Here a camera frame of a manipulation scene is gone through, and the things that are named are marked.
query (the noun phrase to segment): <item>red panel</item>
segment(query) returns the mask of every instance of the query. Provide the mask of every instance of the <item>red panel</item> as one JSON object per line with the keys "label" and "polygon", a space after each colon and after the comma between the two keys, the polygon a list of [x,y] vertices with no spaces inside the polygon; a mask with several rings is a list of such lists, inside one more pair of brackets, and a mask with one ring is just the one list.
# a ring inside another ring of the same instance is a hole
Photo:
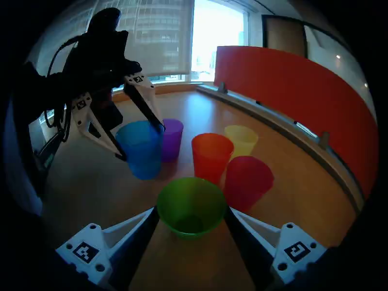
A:
{"label": "red panel", "polygon": [[253,98],[305,125],[330,133],[330,146],[354,173],[366,197],[377,175],[377,125],[343,79],[302,57],[257,47],[218,47],[215,85]]}

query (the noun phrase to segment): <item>orange cup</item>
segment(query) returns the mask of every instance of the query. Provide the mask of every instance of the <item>orange cup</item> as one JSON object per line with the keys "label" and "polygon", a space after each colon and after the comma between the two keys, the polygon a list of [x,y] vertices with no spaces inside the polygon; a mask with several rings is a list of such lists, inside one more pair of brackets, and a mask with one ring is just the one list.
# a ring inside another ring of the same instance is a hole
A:
{"label": "orange cup", "polygon": [[233,143],[220,134],[202,133],[191,145],[195,176],[217,185],[233,153]]}

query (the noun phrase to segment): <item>window blind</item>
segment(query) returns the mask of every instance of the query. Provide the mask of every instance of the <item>window blind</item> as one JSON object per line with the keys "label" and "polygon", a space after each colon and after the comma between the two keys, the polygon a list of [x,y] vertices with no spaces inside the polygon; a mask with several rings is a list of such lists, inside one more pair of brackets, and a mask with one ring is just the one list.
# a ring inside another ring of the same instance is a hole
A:
{"label": "window blind", "polygon": [[[189,74],[191,68],[194,0],[84,0],[69,7],[43,35],[37,61],[39,74],[47,73],[56,49],[86,31],[97,12],[121,11],[117,31],[129,32],[125,57],[137,61],[148,76]],[[63,49],[52,73],[63,69],[71,50]]]}

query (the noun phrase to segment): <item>purple cup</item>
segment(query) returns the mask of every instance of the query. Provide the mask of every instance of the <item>purple cup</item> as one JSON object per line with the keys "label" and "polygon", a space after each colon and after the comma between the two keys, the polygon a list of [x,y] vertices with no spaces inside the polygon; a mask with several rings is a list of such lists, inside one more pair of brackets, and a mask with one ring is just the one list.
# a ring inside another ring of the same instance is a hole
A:
{"label": "purple cup", "polygon": [[164,119],[166,130],[163,135],[162,162],[175,161],[179,156],[183,123],[176,119]]}

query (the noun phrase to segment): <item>plastic cup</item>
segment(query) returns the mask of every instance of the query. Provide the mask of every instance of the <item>plastic cup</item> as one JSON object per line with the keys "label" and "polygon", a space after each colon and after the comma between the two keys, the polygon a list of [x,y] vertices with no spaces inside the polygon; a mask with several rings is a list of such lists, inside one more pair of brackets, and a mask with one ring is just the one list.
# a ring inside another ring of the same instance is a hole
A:
{"label": "plastic cup", "polygon": [[162,162],[173,162],[179,156],[183,123],[176,119],[164,119],[166,130],[163,136]]}
{"label": "plastic cup", "polygon": [[181,178],[163,188],[157,209],[161,220],[174,233],[195,238],[220,224],[226,202],[216,185],[204,179]]}
{"label": "plastic cup", "polygon": [[274,176],[265,163],[251,156],[236,157],[226,169],[226,202],[239,211],[247,211],[272,188],[273,183]]}
{"label": "plastic cup", "polygon": [[238,156],[249,156],[258,142],[258,135],[251,129],[241,125],[230,125],[225,127],[225,136],[234,145],[232,158]]}
{"label": "plastic cup", "polygon": [[116,140],[127,154],[127,163],[134,176],[147,180],[160,172],[163,134],[158,133],[148,121],[125,125],[117,132]]}
{"label": "plastic cup", "polygon": [[194,173],[196,177],[218,184],[233,153],[233,143],[216,133],[203,133],[192,142]]}

